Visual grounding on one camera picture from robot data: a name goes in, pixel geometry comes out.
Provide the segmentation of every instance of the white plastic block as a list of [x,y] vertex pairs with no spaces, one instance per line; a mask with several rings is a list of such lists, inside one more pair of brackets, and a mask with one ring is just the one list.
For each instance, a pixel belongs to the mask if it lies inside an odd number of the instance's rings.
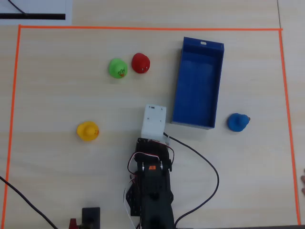
[[147,104],[144,112],[141,137],[151,140],[163,141],[165,119],[165,106]]

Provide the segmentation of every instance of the red wire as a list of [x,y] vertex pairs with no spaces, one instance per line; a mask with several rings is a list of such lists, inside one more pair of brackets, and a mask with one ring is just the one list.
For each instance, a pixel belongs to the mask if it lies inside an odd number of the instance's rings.
[[153,142],[159,143],[159,144],[164,145],[164,146],[166,146],[167,148],[171,149],[171,150],[172,150],[172,152],[173,152],[173,160],[174,160],[174,158],[175,158],[175,152],[174,152],[174,150],[173,150],[173,149],[172,149],[170,146],[168,146],[167,144],[164,144],[164,143],[158,142],[158,141],[156,141],[156,140],[150,140],[150,141],[153,141]]

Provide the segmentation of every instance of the black stripe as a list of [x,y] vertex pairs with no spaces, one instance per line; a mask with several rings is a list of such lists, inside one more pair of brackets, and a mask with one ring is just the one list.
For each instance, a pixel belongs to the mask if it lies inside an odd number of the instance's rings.
[[0,19],[66,20],[64,13],[0,13]]

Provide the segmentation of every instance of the black cable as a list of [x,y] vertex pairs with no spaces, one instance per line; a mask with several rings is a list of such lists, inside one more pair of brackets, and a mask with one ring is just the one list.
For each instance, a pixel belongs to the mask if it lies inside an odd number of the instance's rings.
[[0,179],[7,184],[11,189],[13,189],[15,192],[17,192],[17,194],[19,196],[21,196],[22,199],[24,199],[25,202],[27,202],[27,204],[34,209],[38,214],[40,214],[54,229],[58,229],[52,222],[51,220],[48,219],[48,217],[46,217],[41,211],[39,211],[34,205],[32,205],[32,203],[21,193],[18,191],[18,189],[16,189],[13,185],[11,185],[8,181],[6,181],[3,177],[0,176]]
[[24,11],[22,11],[20,8],[18,8],[18,6],[16,6],[11,0],[8,0],[10,4],[13,5],[13,7],[15,7],[20,13],[22,14],[26,14]]
[[176,222],[175,222],[174,228],[176,228],[177,223],[178,223],[182,218],[186,217],[187,215],[189,215],[189,214],[193,213],[194,211],[196,211],[197,209],[201,208],[204,204],[206,204],[206,202],[208,202],[210,199],[212,199],[212,197],[215,195],[215,193],[216,193],[217,190],[218,190],[218,186],[219,186],[219,175],[218,175],[218,172],[217,172],[216,168],[211,164],[211,162],[209,162],[204,156],[202,156],[202,155],[201,155],[200,153],[198,153],[196,150],[194,150],[193,148],[191,148],[191,147],[188,146],[187,144],[184,144],[183,142],[177,140],[176,138],[173,138],[173,137],[171,137],[171,136],[168,136],[166,133],[163,133],[163,135],[166,136],[166,137],[169,137],[170,139],[172,139],[172,140],[174,140],[174,141],[180,143],[181,145],[183,145],[183,146],[189,148],[190,150],[194,151],[199,157],[201,157],[203,160],[205,160],[205,161],[214,169],[214,171],[215,171],[215,173],[216,173],[216,176],[217,176],[217,185],[216,185],[216,188],[215,188],[213,194],[211,194],[211,196],[210,196],[208,199],[206,199],[205,202],[203,202],[203,203],[200,204],[199,206],[195,207],[193,210],[190,210],[190,211],[184,213],[183,215],[181,215],[181,216],[176,220]]

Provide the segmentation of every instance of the orange tape border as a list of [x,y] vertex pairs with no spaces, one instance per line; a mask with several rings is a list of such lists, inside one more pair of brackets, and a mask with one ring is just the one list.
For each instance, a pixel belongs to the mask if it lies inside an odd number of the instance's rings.
[[[283,50],[283,40],[282,40],[282,28],[160,28],[160,27],[113,27],[113,26],[32,26],[32,25],[19,25],[18,35],[17,35],[17,45],[16,45],[16,55],[15,55],[15,67],[14,67],[14,79],[13,79],[13,89],[12,89],[12,99],[10,108],[10,134],[9,134],[9,145],[8,145],[8,157],[6,165],[6,176],[5,179],[9,180],[10,175],[10,156],[11,156],[11,143],[13,135],[13,122],[14,122],[14,107],[15,107],[15,94],[16,94],[16,82],[17,82],[17,68],[18,68],[18,58],[19,58],[19,48],[20,48],[20,35],[21,29],[94,29],[94,30],[141,30],[141,31],[278,31],[281,61],[282,61],[282,71],[283,71],[283,81],[285,90],[285,100],[287,109],[287,119],[288,119],[288,129],[289,129],[289,140],[291,149],[291,160],[293,169],[293,179],[294,179],[294,190],[295,190],[295,210],[298,225],[301,225],[300,207],[298,199],[298,188],[297,188],[297,177],[296,177],[296,167],[295,167],[295,151],[293,144],[293,135],[291,127],[289,100],[288,100],[288,89],[287,89],[287,79],[285,71],[285,60],[284,60],[284,50]],[[7,194],[8,186],[4,187],[4,197],[3,197],[3,208],[2,208],[2,221],[1,229],[4,229],[6,205],[7,205]]]

